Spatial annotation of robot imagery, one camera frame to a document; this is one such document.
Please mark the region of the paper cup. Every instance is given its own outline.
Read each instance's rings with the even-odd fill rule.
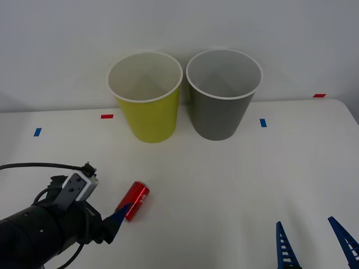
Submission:
[[[262,82],[263,72],[247,54],[219,49],[194,56],[186,75],[197,133],[209,140],[224,140],[236,131]]]
[[[182,77],[181,65],[159,52],[130,55],[109,70],[109,89],[139,140],[157,143],[174,132]]]

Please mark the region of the white table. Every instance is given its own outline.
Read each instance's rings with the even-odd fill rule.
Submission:
[[[303,269],[349,268],[327,221],[333,215],[359,239],[359,126],[340,101],[251,103],[234,136],[219,142],[195,132],[185,107],[173,136],[158,144],[137,140],[120,109],[0,114],[0,124],[1,164],[98,168],[88,201],[103,218],[133,181],[151,188],[111,245],[92,242],[70,268],[275,269],[279,220]],[[1,171],[0,218],[68,173]],[[76,248],[45,267],[60,266]]]

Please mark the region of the white wall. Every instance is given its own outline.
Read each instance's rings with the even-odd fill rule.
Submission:
[[[256,58],[255,100],[344,100],[359,115],[358,0],[0,0],[0,111],[115,107],[105,73],[159,50]]]

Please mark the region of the red can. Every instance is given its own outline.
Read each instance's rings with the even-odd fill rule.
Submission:
[[[127,222],[130,222],[142,206],[142,203],[144,202],[149,193],[150,189],[145,183],[135,181],[122,199],[121,203],[119,203],[119,205],[117,206],[116,211],[120,210],[124,205],[128,203],[131,204],[130,210],[127,212],[125,217],[125,220]]]

